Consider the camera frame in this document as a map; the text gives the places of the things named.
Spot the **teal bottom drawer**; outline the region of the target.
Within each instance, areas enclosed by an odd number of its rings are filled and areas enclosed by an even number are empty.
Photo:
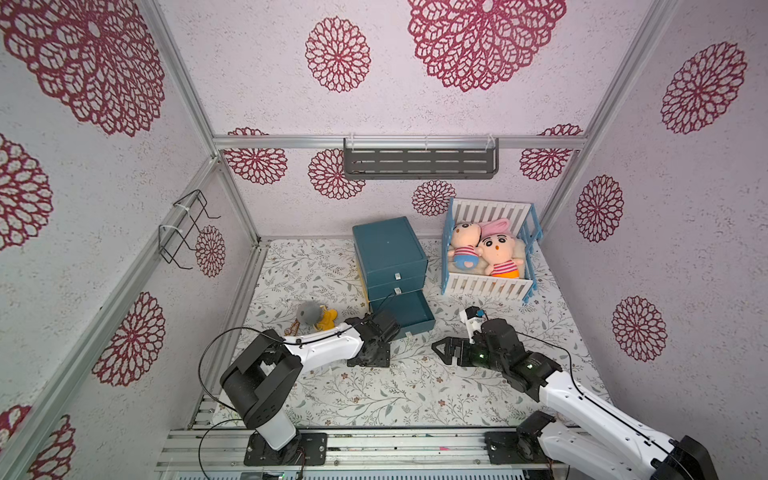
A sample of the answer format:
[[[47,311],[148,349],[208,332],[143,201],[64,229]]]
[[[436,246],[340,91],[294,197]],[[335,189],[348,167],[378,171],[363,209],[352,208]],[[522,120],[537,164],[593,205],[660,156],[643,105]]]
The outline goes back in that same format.
[[[387,300],[382,308],[390,312],[400,326],[396,340],[408,335],[423,334],[434,328],[435,317],[422,290],[396,295]]]

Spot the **teal drawer cabinet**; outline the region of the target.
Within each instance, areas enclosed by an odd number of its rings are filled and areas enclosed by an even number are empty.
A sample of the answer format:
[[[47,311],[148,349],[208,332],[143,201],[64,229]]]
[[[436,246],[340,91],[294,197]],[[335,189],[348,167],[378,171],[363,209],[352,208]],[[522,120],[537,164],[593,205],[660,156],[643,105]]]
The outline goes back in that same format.
[[[369,302],[423,289],[428,259],[407,217],[356,225],[352,232]]]

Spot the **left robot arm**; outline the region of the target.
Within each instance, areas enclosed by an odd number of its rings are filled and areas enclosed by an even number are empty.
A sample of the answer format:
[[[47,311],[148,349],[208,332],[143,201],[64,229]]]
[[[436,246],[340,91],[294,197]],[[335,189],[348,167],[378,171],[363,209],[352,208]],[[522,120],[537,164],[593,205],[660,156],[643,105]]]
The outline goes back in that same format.
[[[220,385],[245,426],[278,452],[298,436],[284,404],[301,375],[338,361],[387,368],[390,343],[399,333],[400,325],[386,311],[299,337],[260,331],[222,373]]]

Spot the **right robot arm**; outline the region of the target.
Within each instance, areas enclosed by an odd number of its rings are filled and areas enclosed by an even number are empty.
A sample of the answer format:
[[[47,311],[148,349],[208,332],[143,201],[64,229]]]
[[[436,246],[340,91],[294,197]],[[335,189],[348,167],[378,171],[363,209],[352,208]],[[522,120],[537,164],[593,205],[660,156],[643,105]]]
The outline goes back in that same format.
[[[717,478],[709,451],[697,440],[676,440],[587,393],[571,371],[527,349],[505,320],[471,314],[467,337],[445,337],[431,348],[444,364],[496,372],[543,405],[515,429],[521,455],[540,451],[594,479]]]

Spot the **yellow flower toy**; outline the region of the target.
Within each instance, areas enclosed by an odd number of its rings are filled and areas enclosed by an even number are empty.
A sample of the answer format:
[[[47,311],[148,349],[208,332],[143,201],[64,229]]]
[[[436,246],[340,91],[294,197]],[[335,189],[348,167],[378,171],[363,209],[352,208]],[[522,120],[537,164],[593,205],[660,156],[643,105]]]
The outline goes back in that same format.
[[[321,306],[320,319],[315,323],[317,331],[329,331],[336,327],[335,322],[338,318],[338,312],[324,305]]]

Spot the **plush doll striped shirt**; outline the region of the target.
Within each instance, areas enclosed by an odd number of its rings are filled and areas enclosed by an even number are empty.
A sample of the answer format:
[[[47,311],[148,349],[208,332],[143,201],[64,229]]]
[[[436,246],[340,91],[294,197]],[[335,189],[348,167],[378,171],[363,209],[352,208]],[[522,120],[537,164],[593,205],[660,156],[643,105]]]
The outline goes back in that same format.
[[[480,240],[476,247],[486,262],[486,276],[517,279],[521,277],[524,259],[515,256],[516,241],[506,234],[492,235]]]

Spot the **plush doll blue outfit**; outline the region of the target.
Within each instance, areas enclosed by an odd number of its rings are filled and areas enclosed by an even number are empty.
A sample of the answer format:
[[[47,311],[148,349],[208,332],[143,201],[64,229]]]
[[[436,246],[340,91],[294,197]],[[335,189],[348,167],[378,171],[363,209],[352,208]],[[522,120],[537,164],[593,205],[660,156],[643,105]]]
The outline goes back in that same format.
[[[476,247],[480,242],[482,227],[477,223],[457,223],[453,227],[448,259],[460,271],[470,271],[479,263]]]

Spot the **white blue toy crib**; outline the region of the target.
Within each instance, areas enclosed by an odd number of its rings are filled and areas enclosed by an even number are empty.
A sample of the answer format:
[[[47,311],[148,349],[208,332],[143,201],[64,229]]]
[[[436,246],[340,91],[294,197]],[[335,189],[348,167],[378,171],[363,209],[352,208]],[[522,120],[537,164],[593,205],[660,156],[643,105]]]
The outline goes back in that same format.
[[[451,199],[442,234],[442,293],[529,302],[539,286],[533,253],[541,237],[531,203]]]

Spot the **grey plush keychain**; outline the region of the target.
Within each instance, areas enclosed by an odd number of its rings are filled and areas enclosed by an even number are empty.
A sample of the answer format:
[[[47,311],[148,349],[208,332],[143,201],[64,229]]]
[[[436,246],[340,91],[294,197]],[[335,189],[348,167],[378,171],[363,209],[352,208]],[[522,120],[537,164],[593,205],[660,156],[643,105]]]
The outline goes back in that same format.
[[[323,306],[316,301],[305,301],[298,305],[296,320],[300,325],[314,327],[323,318]]]

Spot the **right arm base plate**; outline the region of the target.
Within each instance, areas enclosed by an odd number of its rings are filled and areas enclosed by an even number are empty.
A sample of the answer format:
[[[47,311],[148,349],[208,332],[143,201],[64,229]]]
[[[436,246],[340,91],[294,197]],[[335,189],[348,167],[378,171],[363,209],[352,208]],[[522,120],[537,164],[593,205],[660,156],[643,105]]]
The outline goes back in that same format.
[[[537,439],[515,430],[486,431],[484,443],[493,465],[559,464],[544,453]]]

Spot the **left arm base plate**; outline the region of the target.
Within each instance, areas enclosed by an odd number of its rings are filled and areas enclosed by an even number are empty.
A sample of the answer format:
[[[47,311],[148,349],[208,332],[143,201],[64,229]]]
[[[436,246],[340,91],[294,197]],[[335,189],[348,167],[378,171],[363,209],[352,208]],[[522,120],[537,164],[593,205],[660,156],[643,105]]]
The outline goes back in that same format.
[[[249,437],[244,465],[260,466],[322,466],[327,454],[326,433],[299,432],[279,450],[273,449],[258,433]]]

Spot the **grey wall shelf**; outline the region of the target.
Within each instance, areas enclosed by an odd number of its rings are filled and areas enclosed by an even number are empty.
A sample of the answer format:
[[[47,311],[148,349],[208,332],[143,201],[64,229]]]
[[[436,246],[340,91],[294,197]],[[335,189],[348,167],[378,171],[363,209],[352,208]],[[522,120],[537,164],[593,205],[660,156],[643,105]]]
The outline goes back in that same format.
[[[349,180],[490,180],[499,149],[353,147],[344,140],[343,176]]]

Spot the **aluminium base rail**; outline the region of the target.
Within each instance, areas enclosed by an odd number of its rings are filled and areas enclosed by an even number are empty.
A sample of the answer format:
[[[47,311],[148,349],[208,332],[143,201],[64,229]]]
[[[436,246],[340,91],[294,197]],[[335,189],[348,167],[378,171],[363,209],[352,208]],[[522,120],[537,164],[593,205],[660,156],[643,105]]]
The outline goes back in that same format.
[[[459,470],[492,469],[495,450],[488,433],[512,434],[512,427],[465,428],[311,428],[303,436],[324,434],[324,443],[308,449],[309,459],[295,454],[285,464],[269,464],[250,445],[244,429],[173,430],[160,450],[154,471],[173,472],[322,470]]]

